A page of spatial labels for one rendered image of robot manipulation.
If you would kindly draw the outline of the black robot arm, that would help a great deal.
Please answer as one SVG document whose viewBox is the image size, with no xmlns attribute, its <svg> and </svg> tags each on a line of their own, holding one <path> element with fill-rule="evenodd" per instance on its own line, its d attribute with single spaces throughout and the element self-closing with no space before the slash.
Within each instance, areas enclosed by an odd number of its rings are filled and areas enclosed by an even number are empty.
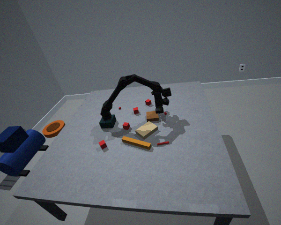
<svg viewBox="0 0 281 225">
<path fill-rule="evenodd" d="M 117 95 L 120 93 L 120 91 L 123 90 L 127 85 L 131 84 L 132 82 L 138 82 L 140 84 L 148 86 L 150 89 L 153 90 L 151 92 L 151 94 L 154 95 L 156 100 L 161 99 L 163 96 L 165 98 L 164 99 L 162 98 L 161 104 L 169 105 L 169 99 L 167 97 L 171 96 L 170 87 L 163 89 L 160 86 L 159 82 L 149 81 L 145 78 L 137 76 L 136 74 L 122 76 L 122 77 L 120 77 L 117 87 L 115 88 L 115 90 L 113 91 L 113 93 L 111 94 L 109 99 L 103 103 L 103 107 L 102 107 L 101 113 L 100 113 L 102 115 L 103 121 L 111 120 L 110 110 L 112 108 L 113 101 L 115 100 Z"/>
</svg>

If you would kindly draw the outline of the beige square block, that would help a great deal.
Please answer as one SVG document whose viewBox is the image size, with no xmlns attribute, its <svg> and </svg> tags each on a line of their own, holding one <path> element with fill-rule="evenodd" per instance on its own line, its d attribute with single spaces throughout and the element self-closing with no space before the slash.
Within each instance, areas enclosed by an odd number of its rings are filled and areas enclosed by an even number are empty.
<svg viewBox="0 0 281 225">
<path fill-rule="evenodd" d="M 147 123 L 142 125 L 140 128 L 135 130 L 135 132 L 138 136 L 140 136 L 142 139 L 145 140 L 147 137 L 149 137 L 151 134 L 153 134 L 157 130 L 158 130 L 158 126 L 156 126 L 155 124 L 148 121 Z"/>
</svg>

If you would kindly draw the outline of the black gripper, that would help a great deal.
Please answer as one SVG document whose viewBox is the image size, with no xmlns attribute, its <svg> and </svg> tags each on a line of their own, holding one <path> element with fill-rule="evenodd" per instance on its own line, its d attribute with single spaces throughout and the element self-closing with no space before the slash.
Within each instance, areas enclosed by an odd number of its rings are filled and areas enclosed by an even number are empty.
<svg viewBox="0 0 281 225">
<path fill-rule="evenodd" d="M 157 113 L 159 113 L 159 114 L 161 114 L 161 113 L 164 113 L 164 111 L 163 111 L 163 105 L 161 104 L 161 102 L 162 102 L 162 98 L 161 99 L 159 99 L 159 100 L 156 100 L 155 99 L 155 112 L 156 112 L 156 114 Z"/>
</svg>

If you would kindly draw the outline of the orange long bar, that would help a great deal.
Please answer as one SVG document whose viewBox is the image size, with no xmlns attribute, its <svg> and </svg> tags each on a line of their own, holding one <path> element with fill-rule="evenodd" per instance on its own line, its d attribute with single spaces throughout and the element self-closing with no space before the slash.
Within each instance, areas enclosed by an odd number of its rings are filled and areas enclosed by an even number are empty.
<svg viewBox="0 0 281 225">
<path fill-rule="evenodd" d="M 127 143 L 127 144 L 131 144 L 131 145 L 134 145 L 134 146 L 138 146 L 138 147 L 141 147 L 141 148 L 144 148 L 144 149 L 147 149 L 147 150 L 150 150 L 151 147 L 152 147 L 151 143 L 143 142 L 143 141 L 136 140 L 136 139 L 129 138 L 129 137 L 125 137 L 125 136 L 123 136 L 122 142 Z"/>
</svg>

